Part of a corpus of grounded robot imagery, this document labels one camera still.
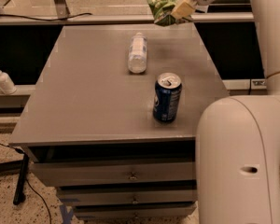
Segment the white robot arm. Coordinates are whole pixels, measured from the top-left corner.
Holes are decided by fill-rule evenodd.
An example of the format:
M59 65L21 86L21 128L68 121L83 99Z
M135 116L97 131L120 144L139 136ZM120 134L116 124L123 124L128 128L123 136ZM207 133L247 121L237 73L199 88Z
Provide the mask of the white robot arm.
M200 224L280 224L280 0L250 0L267 92L208 106L196 134Z

